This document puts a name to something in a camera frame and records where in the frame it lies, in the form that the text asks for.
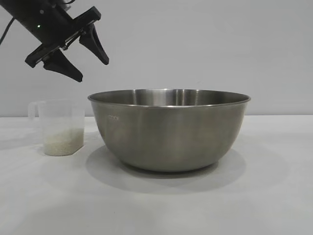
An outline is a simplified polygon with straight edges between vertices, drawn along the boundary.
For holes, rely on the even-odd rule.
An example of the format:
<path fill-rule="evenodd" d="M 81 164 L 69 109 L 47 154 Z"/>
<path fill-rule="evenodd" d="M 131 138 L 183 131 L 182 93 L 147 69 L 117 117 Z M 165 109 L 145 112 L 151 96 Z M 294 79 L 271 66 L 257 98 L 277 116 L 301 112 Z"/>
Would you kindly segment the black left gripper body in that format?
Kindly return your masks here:
<path fill-rule="evenodd" d="M 2 0 L 0 5 L 41 42 L 25 60 L 32 68 L 54 51 L 67 49 L 88 25 L 101 19 L 94 6 L 72 18 L 63 0 Z"/>

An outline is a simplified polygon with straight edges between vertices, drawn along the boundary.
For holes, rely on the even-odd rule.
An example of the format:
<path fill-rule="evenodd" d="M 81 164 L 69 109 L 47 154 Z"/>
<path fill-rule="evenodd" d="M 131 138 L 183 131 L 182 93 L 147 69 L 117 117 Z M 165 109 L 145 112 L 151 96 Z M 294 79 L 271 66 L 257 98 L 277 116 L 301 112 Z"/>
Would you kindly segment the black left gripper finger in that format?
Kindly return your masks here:
<path fill-rule="evenodd" d="M 64 56 L 60 50 L 54 51 L 43 60 L 44 69 L 67 76 L 77 82 L 82 82 L 82 73 Z"/>
<path fill-rule="evenodd" d="M 84 29 L 79 43 L 91 51 L 104 65 L 109 64 L 109 57 L 101 45 L 94 24 L 90 24 Z"/>

